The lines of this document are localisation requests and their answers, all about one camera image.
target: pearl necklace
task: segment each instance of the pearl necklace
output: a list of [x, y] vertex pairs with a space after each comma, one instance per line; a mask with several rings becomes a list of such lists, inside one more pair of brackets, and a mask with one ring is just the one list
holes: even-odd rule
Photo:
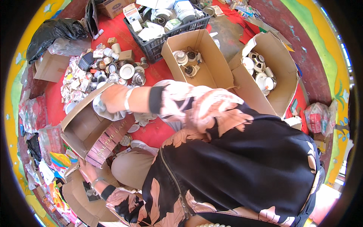
[[231, 226], [225, 226], [223, 224], [213, 224], [213, 223], [207, 223], [207, 224], [201, 224], [199, 226], [196, 226], [196, 227], [231, 227]]

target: black plastic crate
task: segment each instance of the black plastic crate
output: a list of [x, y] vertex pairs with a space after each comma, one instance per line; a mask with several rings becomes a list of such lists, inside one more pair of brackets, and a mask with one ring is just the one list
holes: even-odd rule
[[[196, 5], [193, 5], [195, 9], [201, 10], [199, 7], [197, 7]], [[124, 18], [123, 22], [127, 25], [127, 27], [130, 30], [130, 33], [132, 35], [132, 37], [134, 38], [135, 42], [139, 45], [139, 47], [141, 48], [142, 52], [144, 52], [144, 54], [146, 55], [148, 61], [151, 64], [154, 64], [155, 62], [159, 61], [160, 59], [163, 58], [163, 56], [161, 56], [161, 49], [163, 47], [164, 42], [172, 36], [178, 35], [178, 34], [182, 34], [184, 32], [189, 32], [189, 31], [194, 31], [194, 30], [198, 30], [198, 29], [205, 29], [207, 27], [207, 24], [209, 22], [210, 16], [208, 14], [204, 13], [204, 18], [201, 18], [199, 20], [181, 25], [180, 27], [177, 27], [171, 31], [166, 32], [162, 37], [160, 38], [155, 38], [153, 40], [150, 41], [145, 41], [142, 40], [137, 34], [136, 32], [134, 32], [134, 30], [132, 29], [132, 26], [130, 25], [129, 21]]]

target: bracelet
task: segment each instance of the bracelet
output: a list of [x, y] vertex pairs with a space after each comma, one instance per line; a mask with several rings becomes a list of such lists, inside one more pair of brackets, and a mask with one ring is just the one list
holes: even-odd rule
[[97, 177], [96, 180], [94, 180], [91, 184], [91, 188], [94, 189], [94, 186], [98, 181], [104, 181], [105, 179], [103, 177]]
[[129, 98], [131, 96], [131, 92], [133, 91], [134, 88], [130, 88], [127, 92], [126, 92], [126, 97], [125, 97], [125, 102], [124, 102], [124, 105], [125, 105], [125, 109], [127, 112], [130, 113], [130, 106], [129, 106]]

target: hand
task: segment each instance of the hand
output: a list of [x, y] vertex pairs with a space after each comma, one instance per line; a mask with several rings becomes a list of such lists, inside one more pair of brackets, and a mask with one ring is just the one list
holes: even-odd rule
[[115, 84], [102, 92], [101, 101], [106, 105], [108, 112], [116, 113], [125, 110], [125, 98], [127, 91], [127, 87]]
[[92, 183], [97, 179], [96, 167], [94, 167], [91, 163], [86, 162], [82, 158], [79, 158], [79, 165], [81, 166], [82, 173], [89, 179]]

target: beige pants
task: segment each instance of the beige pants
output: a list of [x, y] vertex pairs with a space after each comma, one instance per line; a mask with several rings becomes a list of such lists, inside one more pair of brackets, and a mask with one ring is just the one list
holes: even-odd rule
[[142, 190], [153, 160], [154, 156], [148, 151], [135, 147], [114, 159], [111, 172], [120, 183]]

